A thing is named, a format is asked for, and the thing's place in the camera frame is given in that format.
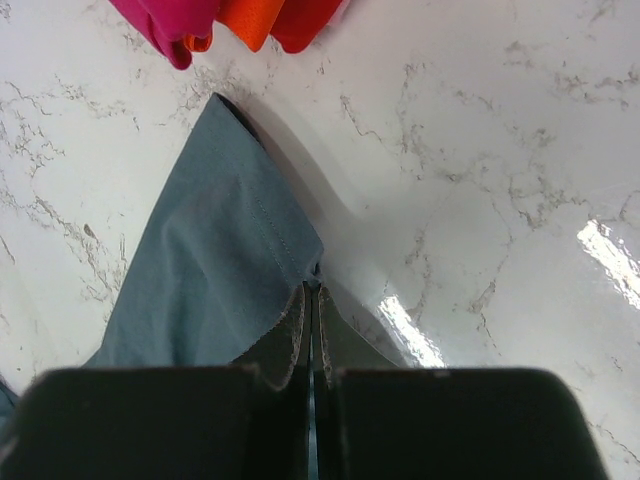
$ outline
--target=marble countertop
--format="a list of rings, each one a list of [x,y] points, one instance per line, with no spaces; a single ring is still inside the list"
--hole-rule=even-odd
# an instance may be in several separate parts
[[[97,347],[223,92],[294,159],[365,336],[384,328],[416,366],[552,370],[612,477],[640,477],[640,3],[400,3],[354,0],[297,56],[220,27],[178,72],[106,0],[0,0],[5,380]]]

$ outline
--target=gray cloth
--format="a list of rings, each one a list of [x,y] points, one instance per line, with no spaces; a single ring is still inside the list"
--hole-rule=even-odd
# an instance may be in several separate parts
[[[317,283],[321,254],[278,169],[214,96],[158,198],[86,366],[228,363],[276,324],[302,282]],[[12,404],[0,391],[0,422]]]

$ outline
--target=white marble surface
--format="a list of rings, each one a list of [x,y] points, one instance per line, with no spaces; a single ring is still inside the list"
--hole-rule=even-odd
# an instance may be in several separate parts
[[[106,0],[0,0],[1,374],[96,348],[222,91],[292,159],[359,328],[415,365],[556,372],[640,478],[639,24],[636,0],[356,0],[301,55],[218,28],[176,72]]]

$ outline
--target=red cloth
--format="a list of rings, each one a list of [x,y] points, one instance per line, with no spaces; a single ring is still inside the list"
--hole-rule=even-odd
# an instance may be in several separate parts
[[[220,0],[111,0],[111,3],[179,70],[191,65],[182,39],[211,32]]]
[[[287,53],[299,53],[329,23],[342,0],[287,0],[271,35]]]

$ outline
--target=magenta fabric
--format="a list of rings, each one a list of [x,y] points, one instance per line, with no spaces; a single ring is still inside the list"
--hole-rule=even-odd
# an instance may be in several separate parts
[[[220,0],[111,0],[111,3],[179,70],[191,65],[185,35],[206,37]]]

